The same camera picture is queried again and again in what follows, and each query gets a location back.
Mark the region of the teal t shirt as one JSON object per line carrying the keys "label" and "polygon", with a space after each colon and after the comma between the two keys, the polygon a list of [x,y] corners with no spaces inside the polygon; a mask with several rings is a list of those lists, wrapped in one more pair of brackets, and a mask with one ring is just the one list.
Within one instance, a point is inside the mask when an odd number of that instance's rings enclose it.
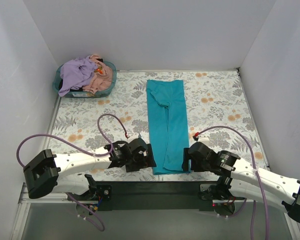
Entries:
{"label": "teal t shirt", "polygon": [[189,147],[184,81],[148,80],[146,99],[153,173],[182,173],[184,149]]}

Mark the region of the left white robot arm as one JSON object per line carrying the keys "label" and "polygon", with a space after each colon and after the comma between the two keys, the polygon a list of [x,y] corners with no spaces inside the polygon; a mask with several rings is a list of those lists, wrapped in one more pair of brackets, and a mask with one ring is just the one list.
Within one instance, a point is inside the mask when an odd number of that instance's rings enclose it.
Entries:
{"label": "left white robot arm", "polygon": [[88,153],[54,154],[51,149],[45,149],[23,168],[23,173],[30,199],[50,193],[72,193],[91,200],[97,193],[96,184],[86,173],[122,167],[128,173],[156,167],[151,144],[135,137]]}

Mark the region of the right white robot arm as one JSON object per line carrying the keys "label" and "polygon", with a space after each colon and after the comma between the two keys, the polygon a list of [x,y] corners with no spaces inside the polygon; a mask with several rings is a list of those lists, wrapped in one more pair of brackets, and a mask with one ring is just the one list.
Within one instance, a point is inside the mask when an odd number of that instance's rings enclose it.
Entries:
{"label": "right white robot arm", "polygon": [[205,200],[246,198],[277,208],[300,223],[300,179],[285,177],[259,168],[238,155],[214,152],[202,142],[183,150],[185,172],[211,172],[219,178],[203,191]]}

